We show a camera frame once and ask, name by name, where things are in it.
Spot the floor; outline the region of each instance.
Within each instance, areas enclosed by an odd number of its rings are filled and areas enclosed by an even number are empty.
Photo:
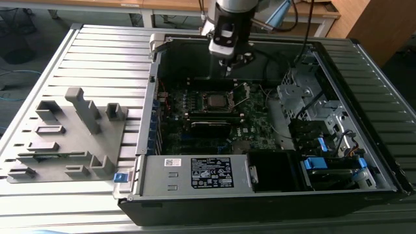
[[[56,52],[56,49],[67,35],[69,27],[73,23],[111,25],[111,26],[132,26],[131,17],[123,13],[96,13],[77,11],[57,11],[60,19],[51,19],[47,10],[33,9],[32,21],[37,28],[37,32],[27,35],[25,39],[31,48],[36,51],[36,58],[24,64],[9,65],[0,58],[0,74],[4,70],[35,70],[41,72]],[[201,20],[197,17],[169,16],[171,23],[163,23],[161,16],[156,16],[156,27],[197,29]],[[32,73],[11,73],[0,76],[0,83],[7,88],[0,91],[0,98],[21,99],[25,98],[37,81],[39,75]],[[0,135],[4,133],[23,101],[5,101],[0,99]]]
[[[35,70],[41,72],[48,65],[49,59],[64,39],[68,29],[73,23],[99,24],[112,26],[132,26],[128,14],[123,13],[95,13],[59,11],[60,19],[51,19],[47,10],[33,9],[32,21],[37,32],[25,37],[32,49],[36,51],[36,58],[20,65],[8,65],[0,58],[1,69],[5,70]],[[201,21],[197,17],[169,17],[171,23],[163,23],[163,18],[156,16],[156,26],[164,28],[197,29]],[[400,90],[411,104],[416,105],[416,92],[412,84],[416,77],[416,54],[396,54],[384,66],[384,72]],[[0,91],[0,98],[25,98],[36,81],[37,75],[32,73],[11,73],[0,76],[0,83],[7,88]],[[21,106],[23,101],[0,100],[0,135],[4,133],[8,124]]]

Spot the blue handle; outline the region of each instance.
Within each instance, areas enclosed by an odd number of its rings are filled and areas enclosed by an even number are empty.
[[[271,17],[265,21],[265,23],[272,25],[273,27],[277,27],[284,21],[289,8],[291,8],[291,0],[284,0],[281,5],[277,7],[276,11],[272,13]]]

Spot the wooden desk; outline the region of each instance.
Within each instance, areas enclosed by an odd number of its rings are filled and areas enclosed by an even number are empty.
[[[383,66],[416,30],[416,0],[332,0],[343,17],[328,37],[355,38]]]

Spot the blue cable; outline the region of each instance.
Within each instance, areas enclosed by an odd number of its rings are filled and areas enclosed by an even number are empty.
[[[5,74],[9,74],[9,73],[12,73],[12,72],[28,72],[28,73],[36,73],[36,74],[41,75],[40,72],[36,72],[36,71],[32,71],[32,70],[16,70],[16,71],[5,72],[5,73],[0,74],[0,76],[3,76],[3,75],[5,75]]]
[[[24,98],[20,98],[20,99],[11,99],[11,98],[0,97],[0,100],[3,100],[3,101],[23,101]]]

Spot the blue tab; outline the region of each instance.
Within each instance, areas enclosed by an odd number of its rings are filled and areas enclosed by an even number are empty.
[[[328,169],[325,159],[323,157],[308,157],[304,160],[307,170],[309,169]]]
[[[324,138],[319,137],[317,141],[319,141],[320,147],[323,148],[323,151],[327,152],[328,151],[328,147],[325,145]]]
[[[113,181],[115,183],[127,183],[129,181],[129,174],[116,173]]]
[[[367,162],[364,158],[361,157],[359,158],[359,163],[360,163],[361,168],[367,167]]]

